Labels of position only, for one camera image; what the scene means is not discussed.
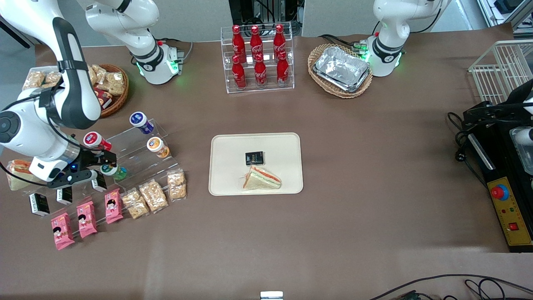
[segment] black machine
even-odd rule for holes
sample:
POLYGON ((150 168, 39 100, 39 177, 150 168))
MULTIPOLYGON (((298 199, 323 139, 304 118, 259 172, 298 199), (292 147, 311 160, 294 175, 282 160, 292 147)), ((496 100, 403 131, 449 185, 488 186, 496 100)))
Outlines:
POLYGON ((533 252, 533 114, 526 110, 533 102, 524 102, 532 88, 533 80, 501 104, 484 101, 466 110, 456 135, 456 159, 465 161, 472 150, 510 252, 533 252))

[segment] white wire basket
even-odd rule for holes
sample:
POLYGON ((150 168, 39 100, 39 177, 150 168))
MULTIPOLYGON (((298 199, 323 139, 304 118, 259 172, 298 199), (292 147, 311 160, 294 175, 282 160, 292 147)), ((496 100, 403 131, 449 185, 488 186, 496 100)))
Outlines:
POLYGON ((502 103, 517 87, 533 78, 533 40, 494 43, 468 69, 474 77, 481 101, 502 103))

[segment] red bottle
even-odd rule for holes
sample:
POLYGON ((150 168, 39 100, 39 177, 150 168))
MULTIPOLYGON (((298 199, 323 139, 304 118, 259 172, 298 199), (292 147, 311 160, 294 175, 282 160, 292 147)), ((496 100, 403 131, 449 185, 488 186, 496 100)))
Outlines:
POLYGON ((283 87, 289 83, 289 63, 287 62, 287 52, 278 53, 278 85, 283 87))
POLYGON ((255 83, 257 85, 258 89, 264 89, 267 87, 267 67, 265 66, 265 63, 263 62, 263 53, 259 53, 254 56, 255 58, 255 83))
POLYGON ((256 58, 259 56, 261 56, 261 61, 263 61, 263 41, 259 37, 259 27, 257 25, 252 25, 250 47, 252 48, 252 57, 254 58, 254 61, 257 62, 256 58))
POLYGON ((276 36, 274 37, 274 61, 278 61, 278 54, 285 52, 285 36, 283 35, 283 25, 276 25, 276 36))
POLYGON ((234 55, 232 59, 233 59, 233 67, 231 68, 231 70, 233 71, 233 79, 235 79, 235 85, 237 86, 237 90, 242 91, 243 89, 246 88, 244 68, 240 64, 240 59, 238 55, 234 55))
POLYGON ((240 35, 239 25, 234 25, 233 31, 233 51, 239 57, 239 62, 244 64, 246 62, 246 49, 244 48, 244 39, 240 35))

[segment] brown table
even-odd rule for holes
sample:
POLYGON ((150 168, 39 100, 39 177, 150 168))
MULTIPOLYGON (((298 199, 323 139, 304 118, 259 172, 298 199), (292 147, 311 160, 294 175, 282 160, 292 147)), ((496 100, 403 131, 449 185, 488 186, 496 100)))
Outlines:
MULTIPOLYGON (((374 78, 353 100, 325 93, 307 74, 307 56, 320 38, 295 39, 294 90, 232 95, 225 92, 218 43, 195 44, 183 75, 161 86, 140 77, 125 47, 85 48, 89 63, 119 65, 131 80, 129 102, 93 129, 115 135, 130 127, 135 110, 156 118, 187 171, 189 198, 156 215, 103 226, 57 251, 48 219, 31 215, 27 199, 6 191, 1 180, 0 293, 256 299, 261 290, 282 290, 288 300, 368 299, 441 273, 530 286, 533 254, 507 253, 487 192, 454 160, 455 129, 446 121, 446 112, 479 101, 467 67, 493 42, 511 38, 510 26, 413 34, 394 73, 374 78), (304 190, 211 196, 211 139, 260 132, 300 135, 304 190)), ((37 61, 55 62, 41 48, 37 61)), ((2 159, 13 157, 6 151, 2 159)), ((462 279, 413 288, 469 296, 462 279)))

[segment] white device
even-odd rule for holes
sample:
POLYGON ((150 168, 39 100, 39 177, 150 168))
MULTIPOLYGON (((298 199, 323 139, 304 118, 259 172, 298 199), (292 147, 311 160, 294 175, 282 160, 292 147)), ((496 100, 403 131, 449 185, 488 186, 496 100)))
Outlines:
POLYGON ((409 37, 407 20, 425 19, 444 11, 449 0, 375 0, 374 15, 381 23, 379 35, 367 39, 368 62, 372 75, 392 73, 409 37))
POLYGON ((179 73, 177 49, 157 43, 147 28, 159 19, 152 0, 99 0, 89 5, 85 17, 97 32, 122 41, 151 84, 163 84, 179 73))
POLYGON ((59 131, 59 127, 87 129, 101 112, 72 25, 63 18, 56 0, 0 0, 0 15, 52 49, 63 80, 61 86, 22 91, 17 101, 0 112, 0 145, 33 156, 30 171, 50 188, 95 178, 96 172, 87 167, 114 164, 116 156, 83 149, 59 131))

